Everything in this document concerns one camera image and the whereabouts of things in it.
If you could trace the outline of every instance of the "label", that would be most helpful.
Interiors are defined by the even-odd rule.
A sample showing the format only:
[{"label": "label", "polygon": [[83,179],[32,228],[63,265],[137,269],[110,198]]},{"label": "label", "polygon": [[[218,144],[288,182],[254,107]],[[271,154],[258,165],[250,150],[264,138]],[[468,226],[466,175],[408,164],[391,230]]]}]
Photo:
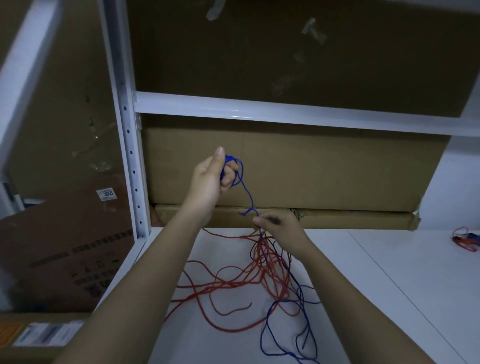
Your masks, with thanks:
[{"label": "label", "polygon": [[8,345],[10,340],[16,335],[22,328],[22,324],[7,323],[0,325],[0,348]]},{"label": "label", "polygon": [[113,191],[113,188],[106,188],[105,190],[98,190],[96,193],[98,193],[98,196],[100,197],[100,200],[102,201],[109,201],[109,200],[116,200],[117,195]]},{"label": "label", "polygon": [[65,346],[73,339],[83,324],[84,321],[72,321],[68,324],[32,323],[12,346]]}]

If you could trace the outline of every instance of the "right hand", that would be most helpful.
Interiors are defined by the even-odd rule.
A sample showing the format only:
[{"label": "right hand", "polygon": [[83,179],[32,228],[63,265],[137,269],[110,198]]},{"label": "right hand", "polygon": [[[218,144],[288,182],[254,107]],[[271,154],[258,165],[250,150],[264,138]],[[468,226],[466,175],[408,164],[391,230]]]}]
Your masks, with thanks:
[{"label": "right hand", "polygon": [[[269,221],[268,218],[280,220],[281,224],[276,225]],[[312,249],[315,248],[315,245],[291,211],[268,211],[259,217],[254,217],[253,223],[272,234],[282,249],[299,261],[307,258]]]}]

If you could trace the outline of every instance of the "hand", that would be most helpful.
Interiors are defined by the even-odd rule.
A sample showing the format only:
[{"label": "hand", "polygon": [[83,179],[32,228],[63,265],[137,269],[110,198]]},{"label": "hand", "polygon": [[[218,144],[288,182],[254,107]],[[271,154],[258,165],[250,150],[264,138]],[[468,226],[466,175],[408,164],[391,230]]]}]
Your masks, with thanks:
[{"label": "hand", "polygon": [[182,208],[198,216],[202,227],[210,221],[220,194],[230,189],[235,179],[235,171],[239,170],[236,162],[229,162],[220,181],[224,166],[225,149],[219,146],[212,157],[205,159],[193,170],[190,190]]},{"label": "hand", "polygon": [[[274,224],[269,218],[280,224]],[[316,248],[291,211],[268,211],[254,217],[253,223],[272,234],[283,250],[301,262]]]}]

